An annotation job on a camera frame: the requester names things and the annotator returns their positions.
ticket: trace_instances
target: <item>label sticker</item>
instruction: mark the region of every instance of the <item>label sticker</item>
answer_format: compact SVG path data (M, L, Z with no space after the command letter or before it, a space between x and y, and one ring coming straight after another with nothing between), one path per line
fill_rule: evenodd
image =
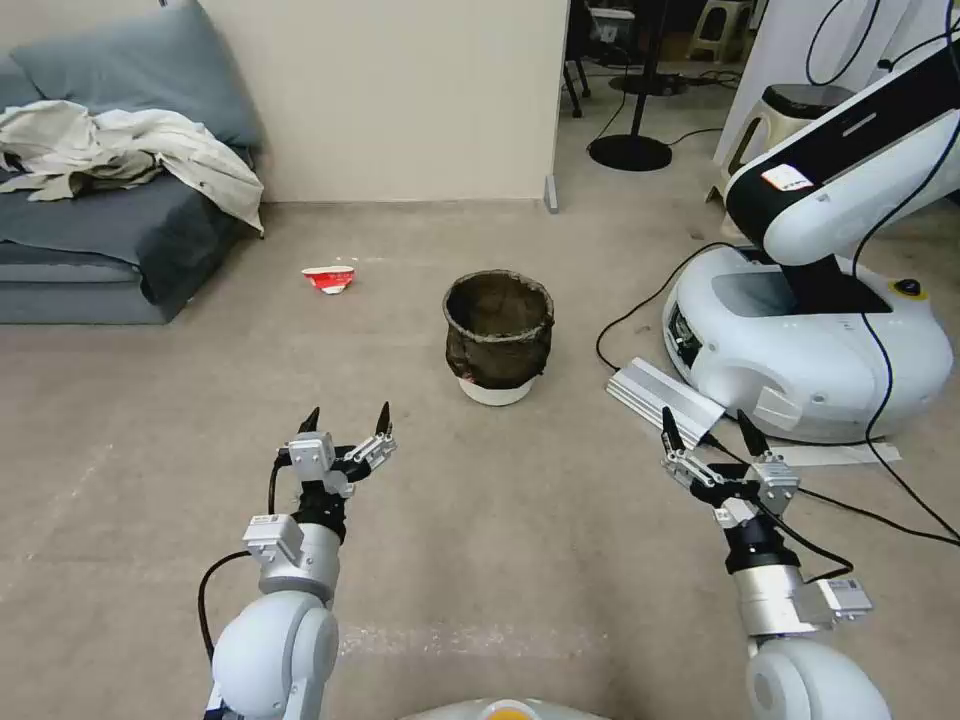
M777 190L802 190L805 187L813 187L813 183L807 180L793 165L777 165L777 167L767 170L760 177Z

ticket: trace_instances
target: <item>concrete floor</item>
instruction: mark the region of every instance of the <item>concrete floor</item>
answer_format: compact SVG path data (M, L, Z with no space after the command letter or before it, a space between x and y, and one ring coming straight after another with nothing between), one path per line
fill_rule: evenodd
M349 507L327 717L499 694L623 720L746 716L720 531L663 474L649 429L603 392L593 354L608 319L716 237L700 187L716 136L685 141L657 174L600 168L583 147L619 100L601 82L586 118L563 108L559 216L524 202L271 208L267 241L234 253L168 327L0 328L5 717L199 717L197 581L264 510L274 448L314 404L337 440L357 440L385 399L400 452ZM720 125L726 102L719 88L654 99L646 131ZM952 337L956 223L938 208L868 253L874 269L921 278ZM357 282L320 296L299 270L337 257ZM506 409L469 401L443 359L443 292L485 267L527 273L556 302L547 373ZM612 333L610 356L666 368L658 313ZM899 467L954 522L958 407L954 380L896 438ZM804 475L933 529L879 470ZM291 477L280 488L292 508ZM804 499L788 518L854 559L876 602L830 641L897 717L955 716L956 551ZM209 593L215 632L256 595L252 563L224 568Z

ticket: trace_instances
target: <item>wall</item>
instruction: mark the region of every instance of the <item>wall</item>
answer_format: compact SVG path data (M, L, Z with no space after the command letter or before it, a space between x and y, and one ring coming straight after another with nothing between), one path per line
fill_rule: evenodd
M552 172L567 0L204 0L280 201L535 198ZM0 46L153 0L0 0Z

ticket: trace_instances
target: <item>yellow button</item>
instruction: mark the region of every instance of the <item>yellow button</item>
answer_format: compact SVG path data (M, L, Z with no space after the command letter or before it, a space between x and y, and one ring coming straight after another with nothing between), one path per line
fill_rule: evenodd
M530 720L530 716L516 708L500 708L490 716L489 720Z

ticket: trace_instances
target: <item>trash bin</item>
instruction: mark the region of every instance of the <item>trash bin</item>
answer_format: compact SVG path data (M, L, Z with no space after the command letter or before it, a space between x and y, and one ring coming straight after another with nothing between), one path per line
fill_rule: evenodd
M523 398L550 355L553 300L509 270L464 275L443 299L447 364L463 391L485 405Z

